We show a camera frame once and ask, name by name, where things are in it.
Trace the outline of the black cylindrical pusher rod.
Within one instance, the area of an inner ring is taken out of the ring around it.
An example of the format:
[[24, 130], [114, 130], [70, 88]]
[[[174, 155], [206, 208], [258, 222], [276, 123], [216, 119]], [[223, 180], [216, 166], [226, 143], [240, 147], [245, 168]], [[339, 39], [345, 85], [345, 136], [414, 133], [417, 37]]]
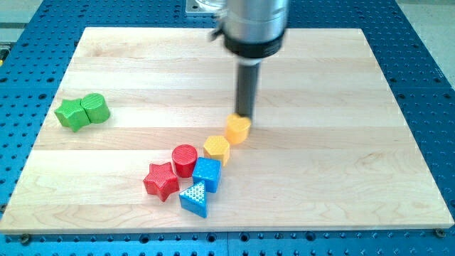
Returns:
[[253, 118], [260, 63], [237, 65], [235, 112], [241, 117]]

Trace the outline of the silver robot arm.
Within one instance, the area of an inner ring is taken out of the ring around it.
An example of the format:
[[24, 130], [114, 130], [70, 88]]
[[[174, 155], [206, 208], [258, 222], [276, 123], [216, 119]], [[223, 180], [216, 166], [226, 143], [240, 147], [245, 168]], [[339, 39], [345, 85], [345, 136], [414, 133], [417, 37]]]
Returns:
[[210, 39], [222, 36], [237, 57], [235, 113], [241, 117], [253, 118], [261, 62], [282, 47], [288, 14], [289, 0], [227, 0], [218, 13]]

